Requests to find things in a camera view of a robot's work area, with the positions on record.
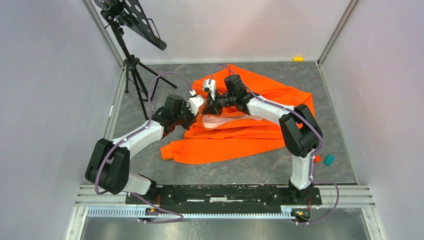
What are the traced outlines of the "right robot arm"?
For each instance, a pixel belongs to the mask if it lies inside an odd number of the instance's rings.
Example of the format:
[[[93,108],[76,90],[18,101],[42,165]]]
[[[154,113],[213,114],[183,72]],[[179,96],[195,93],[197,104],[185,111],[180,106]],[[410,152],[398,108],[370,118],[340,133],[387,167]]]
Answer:
[[[310,108],[305,104],[284,105],[253,92],[240,75],[224,79],[226,91],[219,93],[216,81],[206,79],[202,90],[207,92],[204,115],[222,114],[224,108],[234,107],[249,116],[259,117],[280,127],[285,147],[292,155],[292,173],[288,182],[289,199],[302,204],[314,187],[313,162],[323,143],[323,133]]]

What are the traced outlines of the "orange zip jacket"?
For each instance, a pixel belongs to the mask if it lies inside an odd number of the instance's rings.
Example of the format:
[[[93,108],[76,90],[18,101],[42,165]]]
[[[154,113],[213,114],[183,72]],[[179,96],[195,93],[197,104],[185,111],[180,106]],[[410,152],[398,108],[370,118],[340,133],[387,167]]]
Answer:
[[[283,105],[305,104],[314,112],[313,94],[287,86],[271,78],[228,64],[212,78],[220,93],[227,88],[225,77],[234,71],[256,94]],[[234,107],[220,116],[200,114],[183,134],[160,149],[164,161],[183,164],[208,164],[247,157],[285,147],[280,127],[266,119],[249,116]]]

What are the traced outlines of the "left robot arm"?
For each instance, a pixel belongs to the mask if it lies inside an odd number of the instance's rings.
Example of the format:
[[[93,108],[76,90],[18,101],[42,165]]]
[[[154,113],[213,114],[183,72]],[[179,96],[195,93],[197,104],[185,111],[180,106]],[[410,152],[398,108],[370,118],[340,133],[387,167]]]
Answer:
[[[205,102],[197,94],[188,100],[170,94],[164,105],[140,127],[113,140],[98,140],[85,179],[95,185],[97,194],[136,193],[145,204],[153,203],[157,198],[157,190],[152,187],[153,180],[130,173],[131,159],[148,145],[166,137],[177,126],[189,130]]]

